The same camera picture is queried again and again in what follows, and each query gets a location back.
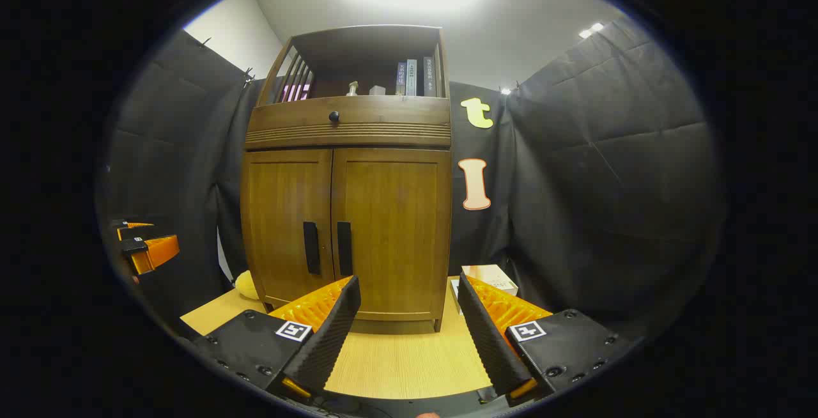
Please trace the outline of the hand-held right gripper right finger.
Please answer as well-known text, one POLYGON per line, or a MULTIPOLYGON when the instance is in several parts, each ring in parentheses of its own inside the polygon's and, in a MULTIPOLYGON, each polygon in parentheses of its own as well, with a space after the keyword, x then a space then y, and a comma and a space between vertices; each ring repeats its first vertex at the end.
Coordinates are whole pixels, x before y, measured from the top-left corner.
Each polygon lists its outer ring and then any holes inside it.
POLYGON ((467 274, 458 305, 495 394, 508 401, 577 389, 637 347, 579 310, 552 313, 467 274))

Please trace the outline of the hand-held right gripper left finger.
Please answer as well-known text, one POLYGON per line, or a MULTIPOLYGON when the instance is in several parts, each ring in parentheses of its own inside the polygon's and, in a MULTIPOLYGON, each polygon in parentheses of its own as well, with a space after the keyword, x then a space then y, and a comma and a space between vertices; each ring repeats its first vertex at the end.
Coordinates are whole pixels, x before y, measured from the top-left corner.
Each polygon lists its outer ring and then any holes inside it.
POLYGON ((269 394, 310 399, 324 390, 359 307, 359 278, 346 276, 271 313, 242 311, 192 347, 269 394))

